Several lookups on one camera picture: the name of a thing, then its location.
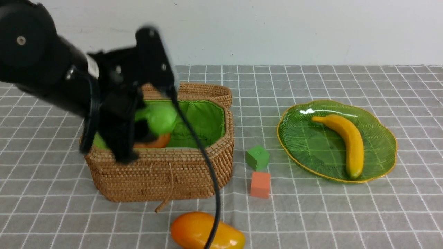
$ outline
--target black cable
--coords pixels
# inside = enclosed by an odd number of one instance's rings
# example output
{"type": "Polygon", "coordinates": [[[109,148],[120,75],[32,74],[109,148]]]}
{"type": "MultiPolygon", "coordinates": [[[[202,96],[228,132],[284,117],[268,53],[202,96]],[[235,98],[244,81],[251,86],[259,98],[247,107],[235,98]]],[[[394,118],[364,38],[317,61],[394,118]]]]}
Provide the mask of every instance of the black cable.
{"type": "Polygon", "coordinates": [[[72,77],[79,75],[89,83],[89,112],[85,117],[82,140],[79,146],[80,153],[87,154],[94,143],[95,133],[100,122],[100,89],[98,82],[93,80],[92,76],[77,70],[75,66],[72,67],[72,72],[72,77]]]}
{"type": "Polygon", "coordinates": [[[177,100],[177,91],[173,88],[168,92],[168,96],[171,98],[172,104],[174,105],[175,109],[177,110],[177,113],[182,118],[183,122],[185,123],[186,127],[191,132],[192,136],[194,137],[195,142],[197,143],[198,148],[200,149],[201,153],[203,154],[203,157],[205,158],[206,164],[209,168],[209,173],[211,175],[212,182],[214,184],[214,192],[215,192],[215,219],[214,223],[212,225],[211,233],[209,234],[208,240],[206,241],[204,249],[210,249],[212,241],[214,240],[215,233],[217,232],[218,224],[220,223],[220,217],[221,217],[221,206],[222,201],[220,198],[220,189],[218,187],[218,181],[217,176],[215,175],[214,167],[212,166],[212,163],[209,159],[208,154],[206,153],[205,146],[202,144],[200,139],[197,136],[197,133],[192,128],[191,124],[189,123],[188,119],[185,117],[185,114],[183,113],[182,109],[179,106],[179,101],[177,100]]]}

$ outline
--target orange cube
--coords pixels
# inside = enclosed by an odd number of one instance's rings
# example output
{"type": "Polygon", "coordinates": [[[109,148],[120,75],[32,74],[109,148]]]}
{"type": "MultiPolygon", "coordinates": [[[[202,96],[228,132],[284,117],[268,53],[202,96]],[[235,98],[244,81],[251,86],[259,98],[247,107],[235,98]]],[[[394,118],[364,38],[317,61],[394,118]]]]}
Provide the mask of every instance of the orange cube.
{"type": "Polygon", "coordinates": [[[249,195],[252,197],[268,199],[270,189],[271,189],[271,174],[267,172],[253,171],[252,181],[251,181],[251,191],[249,195]]]}

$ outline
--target white wall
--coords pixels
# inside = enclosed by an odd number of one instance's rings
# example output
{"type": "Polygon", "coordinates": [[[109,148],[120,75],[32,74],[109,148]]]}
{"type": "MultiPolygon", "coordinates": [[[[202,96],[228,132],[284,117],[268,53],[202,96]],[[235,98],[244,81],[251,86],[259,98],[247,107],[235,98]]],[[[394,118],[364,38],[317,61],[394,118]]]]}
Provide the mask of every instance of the white wall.
{"type": "Polygon", "coordinates": [[[84,50],[134,44],[156,23],[177,65],[443,64],[443,0],[39,2],[84,50]]]}

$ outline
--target leaf-shaped plate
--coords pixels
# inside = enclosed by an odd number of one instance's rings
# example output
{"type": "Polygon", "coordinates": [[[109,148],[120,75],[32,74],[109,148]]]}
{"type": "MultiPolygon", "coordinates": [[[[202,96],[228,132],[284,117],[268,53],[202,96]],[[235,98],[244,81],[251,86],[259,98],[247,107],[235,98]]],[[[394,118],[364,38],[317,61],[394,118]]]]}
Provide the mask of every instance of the leaf-shaped plate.
{"type": "Polygon", "coordinates": [[[290,107],[277,126],[278,140],[299,166],[318,176],[342,183],[364,183],[390,173],[398,150],[394,135],[371,113],[332,100],[290,107]],[[358,179],[346,172],[346,147],[335,131],[312,122],[313,116],[341,115],[355,124],[363,138],[364,168],[358,179]]]}

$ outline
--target wicker basket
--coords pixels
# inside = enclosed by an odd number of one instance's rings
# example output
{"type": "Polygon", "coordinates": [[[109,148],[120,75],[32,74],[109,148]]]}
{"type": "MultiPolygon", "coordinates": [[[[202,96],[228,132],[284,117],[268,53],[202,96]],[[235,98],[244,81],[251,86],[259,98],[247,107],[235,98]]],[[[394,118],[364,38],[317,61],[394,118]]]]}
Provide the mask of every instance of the wicker basket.
{"type": "MultiPolygon", "coordinates": [[[[151,84],[144,85],[142,90],[146,97],[155,97],[158,99],[163,98],[151,84]]],[[[193,82],[181,82],[179,88],[179,98],[192,96],[211,97],[227,108],[231,108],[232,105],[232,93],[229,87],[193,82]]]]}
{"type": "MultiPolygon", "coordinates": [[[[233,116],[230,95],[219,96],[225,101],[221,104],[216,97],[204,96],[208,89],[219,86],[184,84],[181,89],[194,91],[194,95],[180,94],[180,100],[207,100],[222,107],[225,116],[225,134],[206,149],[217,175],[220,188],[231,179],[233,172],[233,116]]],[[[144,89],[145,99],[159,99],[144,89]]],[[[93,146],[85,156],[96,188],[113,202],[160,201],[159,211],[171,199],[208,198],[214,195],[214,186],[208,167],[198,149],[165,148],[140,150],[140,159],[130,165],[117,164],[109,150],[93,146]]]]}

